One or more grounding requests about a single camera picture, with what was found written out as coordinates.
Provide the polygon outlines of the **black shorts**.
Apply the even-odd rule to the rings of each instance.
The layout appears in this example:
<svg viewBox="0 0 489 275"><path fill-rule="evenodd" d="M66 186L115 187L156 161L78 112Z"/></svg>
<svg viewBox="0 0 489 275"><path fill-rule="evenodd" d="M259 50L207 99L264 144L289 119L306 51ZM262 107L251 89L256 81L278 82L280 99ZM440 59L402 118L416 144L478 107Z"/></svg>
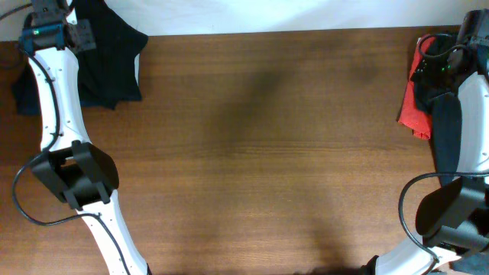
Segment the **black shorts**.
<svg viewBox="0 0 489 275"><path fill-rule="evenodd" d="M135 59L148 36L135 30L99 0L75 0L77 18L92 28L96 48L76 55L78 90L83 107L115 109L119 102L141 101Z"/></svg>

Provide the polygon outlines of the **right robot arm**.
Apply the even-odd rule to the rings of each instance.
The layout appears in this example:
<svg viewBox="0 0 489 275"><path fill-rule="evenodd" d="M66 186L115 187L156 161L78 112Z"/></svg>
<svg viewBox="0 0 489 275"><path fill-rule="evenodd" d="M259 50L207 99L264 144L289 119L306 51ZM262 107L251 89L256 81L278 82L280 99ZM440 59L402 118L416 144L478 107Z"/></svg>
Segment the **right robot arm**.
<svg viewBox="0 0 489 275"><path fill-rule="evenodd" d="M415 230L362 274L429 274L488 251L487 9L418 40L400 120L408 111L427 123L441 186L419 204Z"/></svg>

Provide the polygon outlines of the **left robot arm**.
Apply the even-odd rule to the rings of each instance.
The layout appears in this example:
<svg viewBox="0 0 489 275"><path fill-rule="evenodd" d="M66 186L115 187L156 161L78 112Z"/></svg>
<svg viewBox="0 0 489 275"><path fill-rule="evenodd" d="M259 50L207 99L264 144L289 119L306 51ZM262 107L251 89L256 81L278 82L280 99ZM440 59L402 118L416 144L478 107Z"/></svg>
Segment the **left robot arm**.
<svg viewBox="0 0 489 275"><path fill-rule="evenodd" d="M23 28L20 49L33 70L42 119L40 153L23 168L91 231L111 274L151 275L136 248L118 201L114 160L92 144L83 121L76 54L95 48L90 24L70 1L33 1L33 23Z"/></svg>

